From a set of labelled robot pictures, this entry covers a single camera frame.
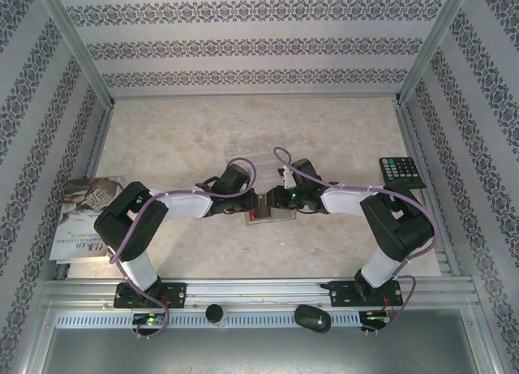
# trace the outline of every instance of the calculator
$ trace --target calculator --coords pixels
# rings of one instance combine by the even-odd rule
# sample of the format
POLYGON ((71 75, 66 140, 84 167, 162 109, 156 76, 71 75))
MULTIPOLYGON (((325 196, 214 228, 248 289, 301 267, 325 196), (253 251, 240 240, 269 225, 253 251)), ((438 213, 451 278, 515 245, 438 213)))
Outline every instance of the calculator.
POLYGON ((412 158, 381 157, 379 163, 386 185, 398 181, 405 184, 408 189, 423 189, 426 187, 412 158))

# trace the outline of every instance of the black bracket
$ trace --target black bracket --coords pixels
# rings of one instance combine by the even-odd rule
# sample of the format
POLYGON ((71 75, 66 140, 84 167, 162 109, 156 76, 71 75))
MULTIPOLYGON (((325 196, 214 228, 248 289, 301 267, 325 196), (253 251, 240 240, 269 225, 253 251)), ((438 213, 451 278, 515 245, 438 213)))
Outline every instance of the black bracket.
MULTIPOLYGON (((156 299, 166 303, 169 309, 183 309, 186 302, 187 284, 162 282, 161 289, 154 294, 156 299)), ((159 308, 159 306, 140 295, 125 282, 119 283, 115 291, 115 309, 159 308)))
POLYGON ((330 291, 330 301, 332 307, 384 307, 386 302, 384 297, 394 307, 400 307, 403 304, 400 283, 398 281, 389 281, 377 289, 375 294, 367 297, 367 301, 362 300, 355 291, 355 281, 331 281, 327 284, 321 284, 323 289, 330 291))

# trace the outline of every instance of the book cover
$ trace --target book cover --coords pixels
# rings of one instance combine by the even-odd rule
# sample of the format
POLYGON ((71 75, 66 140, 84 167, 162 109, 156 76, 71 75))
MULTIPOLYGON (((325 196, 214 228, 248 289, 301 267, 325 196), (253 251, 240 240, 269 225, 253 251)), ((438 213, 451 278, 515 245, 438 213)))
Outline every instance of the book cover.
POLYGON ((107 247, 94 221, 118 194, 117 178, 73 179, 66 185, 50 260, 103 260, 107 247))

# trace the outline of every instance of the black mouse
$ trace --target black mouse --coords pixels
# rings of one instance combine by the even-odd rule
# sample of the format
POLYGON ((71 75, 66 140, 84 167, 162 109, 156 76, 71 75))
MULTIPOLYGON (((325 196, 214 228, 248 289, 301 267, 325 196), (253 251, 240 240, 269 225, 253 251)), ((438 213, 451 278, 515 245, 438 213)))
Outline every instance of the black mouse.
POLYGON ((317 333, 327 333, 332 328, 332 317, 318 307, 299 305, 294 313, 295 322, 317 333))

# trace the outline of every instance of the beige marble surface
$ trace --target beige marble surface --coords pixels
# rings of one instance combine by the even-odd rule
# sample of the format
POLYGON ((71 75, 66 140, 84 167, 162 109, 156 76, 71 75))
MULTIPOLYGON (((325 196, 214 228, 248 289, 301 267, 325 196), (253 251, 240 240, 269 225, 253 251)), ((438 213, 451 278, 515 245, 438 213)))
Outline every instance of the beige marble surface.
MULTIPOLYGON (((212 98, 119 101, 98 176, 125 174, 149 187, 190 187, 225 168, 223 148, 283 136, 325 180, 383 184, 382 156, 404 156, 388 98, 212 98)), ((352 277, 376 248, 363 217, 297 215, 246 226, 244 216, 164 223, 148 252, 162 277, 352 277)), ((405 270, 440 275, 434 252, 405 270)), ((120 277, 108 264, 73 264, 69 277, 120 277)))

